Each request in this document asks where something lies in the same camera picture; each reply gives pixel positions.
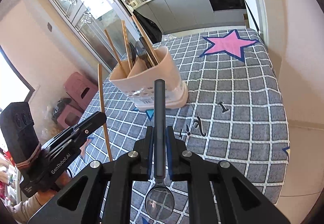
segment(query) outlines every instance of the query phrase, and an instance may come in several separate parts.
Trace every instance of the window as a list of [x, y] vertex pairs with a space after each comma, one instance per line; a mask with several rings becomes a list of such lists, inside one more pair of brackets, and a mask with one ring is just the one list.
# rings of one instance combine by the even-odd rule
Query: window
[[[17, 71], [0, 46], [0, 113], [11, 102], [29, 101], [35, 90]], [[0, 130], [0, 148], [6, 144]]]

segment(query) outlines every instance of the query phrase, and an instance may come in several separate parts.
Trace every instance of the wooden chopstick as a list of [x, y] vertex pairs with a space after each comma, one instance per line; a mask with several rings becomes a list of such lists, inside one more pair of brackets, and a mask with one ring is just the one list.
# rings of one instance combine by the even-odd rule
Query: wooden chopstick
[[133, 21], [135, 22], [135, 24], [136, 24], [138, 30], [139, 30], [140, 33], [142, 34], [142, 36], [143, 36], [145, 42], [147, 43], [147, 46], [150, 48], [151, 53], [152, 53], [153, 56], [155, 57], [155, 60], [156, 60], [157, 63], [159, 64], [159, 63], [160, 63], [160, 60], [158, 59], [158, 56], [157, 56], [157, 54], [156, 54], [156, 52], [155, 52], [155, 50], [154, 50], [154, 48], [153, 48], [153, 46], [152, 46], [152, 44], [151, 44], [151, 42], [150, 42], [150, 40], [149, 40], [149, 38], [148, 38], [146, 32], [144, 31], [144, 29], [142, 28], [141, 24], [138, 22], [138, 20], [137, 20], [137, 18], [136, 18], [135, 16], [131, 16], [131, 18], [132, 18]]
[[[98, 87], [99, 87], [100, 109], [101, 109], [101, 112], [106, 113], [105, 112], [105, 101], [103, 98], [102, 65], [100, 63], [98, 63]], [[103, 124], [103, 133], [104, 133], [105, 140], [106, 140], [109, 162], [111, 162], [112, 154], [111, 154], [111, 150], [110, 150], [109, 134], [108, 134], [108, 128], [107, 128], [106, 122]]]
[[121, 68], [123, 74], [127, 77], [128, 75], [126, 74], [126, 71], [125, 71], [124, 67], [122, 66], [122, 62], [121, 62], [121, 60], [120, 60], [120, 58], [119, 58], [119, 56], [118, 56], [118, 54], [117, 54], [117, 51], [116, 51], [116, 49], [115, 49], [115, 46], [114, 46], [114, 44], [112, 43], [112, 40], [111, 40], [111, 38], [110, 38], [110, 36], [109, 36], [109, 34], [108, 34], [108, 32], [107, 32], [106, 29], [105, 29], [105, 33], [106, 33], [106, 36], [107, 36], [108, 41], [109, 41], [109, 43], [110, 43], [110, 46], [111, 46], [111, 48], [112, 48], [112, 51], [114, 51], [114, 54], [115, 54], [116, 59], [117, 59], [117, 61], [118, 61], [118, 64], [119, 64], [119, 66], [120, 66], [120, 68]]
[[128, 43], [127, 28], [126, 28], [125, 21], [122, 20], [121, 22], [122, 22], [121, 25], [123, 26], [123, 35], [124, 35], [124, 41], [125, 41], [125, 47], [126, 47], [126, 54], [127, 54], [129, 70], [132, 70], [134, 65], [133, 65], [133, 60], [132, 60], [131, 48], [129, 47], [129, 43]]

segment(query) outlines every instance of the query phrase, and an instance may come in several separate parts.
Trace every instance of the glass door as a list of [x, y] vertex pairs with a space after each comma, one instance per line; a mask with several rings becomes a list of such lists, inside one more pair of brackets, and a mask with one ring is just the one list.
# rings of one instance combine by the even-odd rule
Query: glass door
[[122, 57], [126, 53], [121, 20], [125, 20], [129, 41], [135, 45], [138, 34], [120, 0], [54, 0], [72, 27], [91, 46], [96, 55], [113, 69], [117, 60], [105, 35], [109, 33]]

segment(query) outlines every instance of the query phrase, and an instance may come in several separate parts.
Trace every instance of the spoon handle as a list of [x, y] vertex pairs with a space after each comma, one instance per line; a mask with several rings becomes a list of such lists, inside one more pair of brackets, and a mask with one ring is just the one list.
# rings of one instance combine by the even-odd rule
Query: spoon handle
[[165, 81], [154, 82], [154, 177], [165, 178]]

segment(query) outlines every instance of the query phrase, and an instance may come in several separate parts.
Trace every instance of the pink plastic stool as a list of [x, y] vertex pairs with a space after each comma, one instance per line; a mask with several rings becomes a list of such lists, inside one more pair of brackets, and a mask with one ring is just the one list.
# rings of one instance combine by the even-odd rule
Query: pink plastic stool
[[74, 72], [64, 83], [64, 89], [85, 110], [98, 91], [98, 86], [78, 72]]
[[66, 105], [60, 116], [57, 118], [57, 122], [64, 128], [69, 128], [79, 122], [82, 117], [82, 112], [77, 110], [71, 105]]

